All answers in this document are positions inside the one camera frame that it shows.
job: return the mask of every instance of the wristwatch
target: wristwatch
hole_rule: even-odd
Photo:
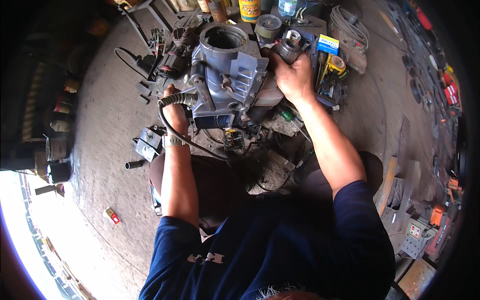
[[[189,139],[190,136],[185,136],[182,134],[185,139]],[[162,135],[162,147],[168,146],[183,146],[187,143],[176,137],[175,135]]]

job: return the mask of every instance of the coil of wire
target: coil of wire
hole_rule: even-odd
[[[354,16],[349,11],[337,5],[332,8],[330,13],[330,19],[338,30],[343,31],[348,37],[359,41],[365,47],[365,50],[368,49],[368,41],[370,35],[368,34],[367,28],[358,21],[357,17]],[[356,20],[354,24],[350,24],[348,20]]]

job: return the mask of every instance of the yellow tape measure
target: yellow tape measure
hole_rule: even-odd
[[[345,72],[345,69],[347,68],[347,65],[337,55],[332,55],[329,54],[327,58],[327,67],[330,72],[333,72],[334,74],[340,75],[341,73]]]

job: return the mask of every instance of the hand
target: hand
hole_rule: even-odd
[[[276,84],[291,103],[298,106],[315,99],[312,63],[305,52],[291,65],[287,65],[278,54],[268,48],[262,49],[262,55],[269,58],[268,65],[275,72]]]
[[[170,96],[171,94],[178,93],[180,90],[176,89],[173,84],[169,84],[167,89],[163,92],[163,98]],[[188,123],[187,117],[185,116],[185,111],[183,110],[182,105],[180,104],[170,104],[163,108],[163,114],[167,119],[168,123],[175,129],[178,133],[187,135],[188,134]]]

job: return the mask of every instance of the engine block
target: engine block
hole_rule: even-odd
[[[205,28],[192,54],[191,79],[199,96],[192,107],[197,128],[239,126],[249,121],[248,112],[266,79],[267,64],[249,23]]]

